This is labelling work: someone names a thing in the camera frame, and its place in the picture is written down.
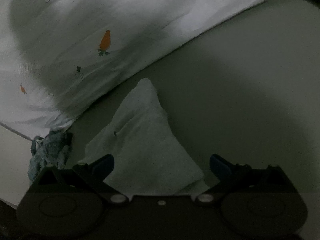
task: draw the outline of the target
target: carrot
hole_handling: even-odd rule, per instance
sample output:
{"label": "carrot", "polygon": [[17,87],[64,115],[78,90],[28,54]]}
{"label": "carrot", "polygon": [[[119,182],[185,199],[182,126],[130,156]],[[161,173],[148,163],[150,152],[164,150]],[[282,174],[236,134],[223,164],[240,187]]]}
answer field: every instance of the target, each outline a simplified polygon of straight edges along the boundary
{"label": "carrot", "polygon": [[100,43],[100,50],[106,51],[107,49],[109,49],[110,43],[111,43],[110,31],[107,30]]}
{"label": "carrot", "polygon": [[22,86],[22,84],[20,84],[20,89],[21,89],[22,93],[26,94],[26,90],[24,89],[24,87]]}

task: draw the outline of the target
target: white fabric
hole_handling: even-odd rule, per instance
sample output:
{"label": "white fabric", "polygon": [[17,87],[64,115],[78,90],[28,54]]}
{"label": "white fabric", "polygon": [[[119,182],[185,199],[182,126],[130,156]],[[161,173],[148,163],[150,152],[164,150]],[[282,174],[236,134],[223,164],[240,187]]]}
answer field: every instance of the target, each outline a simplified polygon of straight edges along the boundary
{"label": "white fabric", "polygon": [[191,195],[209,189],[201,169],[172,134],[149,79],[140,80],[125,97],[79,162],[91,164],[106,154],[113,155],[115,166],[104,182],[128,196]]}
{"label": "white fabric", "polygon": [[0,0],[0,122],[30,138],[69,127],[133,74],[263,1]]}

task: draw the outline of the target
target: gray cloth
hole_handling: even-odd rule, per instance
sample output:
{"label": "gray cloth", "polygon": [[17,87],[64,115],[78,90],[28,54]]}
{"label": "gray cloth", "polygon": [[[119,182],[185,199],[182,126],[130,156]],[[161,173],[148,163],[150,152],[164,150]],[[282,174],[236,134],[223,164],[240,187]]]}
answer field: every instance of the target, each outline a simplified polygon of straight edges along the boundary
{"label": "gray cloth", "polygon": [[34,181],[40,171],[53,164],[58,169],[65,167],[71,151],[72,133],[63,130],[51,131],[45,138],[36,136],[32,140],[28,177]]}

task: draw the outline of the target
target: folded cloth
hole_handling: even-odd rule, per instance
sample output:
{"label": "folded cloth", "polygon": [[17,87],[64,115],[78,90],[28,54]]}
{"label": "folded cloth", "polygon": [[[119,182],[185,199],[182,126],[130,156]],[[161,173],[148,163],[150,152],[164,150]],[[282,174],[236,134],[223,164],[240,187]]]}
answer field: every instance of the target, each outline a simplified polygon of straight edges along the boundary
{"label": "folded cloth", "polygon": [[32,140],[28,177],[34,181],[48,164],[63,169],[71,151],[72,133],[63,130],[51,131],[45,138],[36,136]]}
{"label": "folded cloth", "polygon": [[191,195],[208,189],[202,170],[172,134],[149,79],[125,97],[79,162],[91,164],[106,154],[113,155],[115,165],[104,182],[125,195]]}

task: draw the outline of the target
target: small orange carrot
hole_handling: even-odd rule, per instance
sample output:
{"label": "small orange carrot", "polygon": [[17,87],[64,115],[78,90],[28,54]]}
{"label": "small orange carrot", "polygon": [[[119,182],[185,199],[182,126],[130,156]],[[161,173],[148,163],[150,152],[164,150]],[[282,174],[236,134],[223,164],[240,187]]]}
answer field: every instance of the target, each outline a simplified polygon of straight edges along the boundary
{"label": "small orange carrot", "polygon": [[21,89],[22,93],[26,94],[26,90],[24,89],[24,87],[22,86],[22,84],[20,84],[20,89]]}
{"label": "small orange carrot", "polygon": [[102,40],[101,40],[100,49],[98,49],[99,56],[102,56],[103,53],[108,55],[108,52],[106,52],[106,50],[110,48],[110,44],[111,44],[110,31],[107,30],[106,33],[104,34]]}

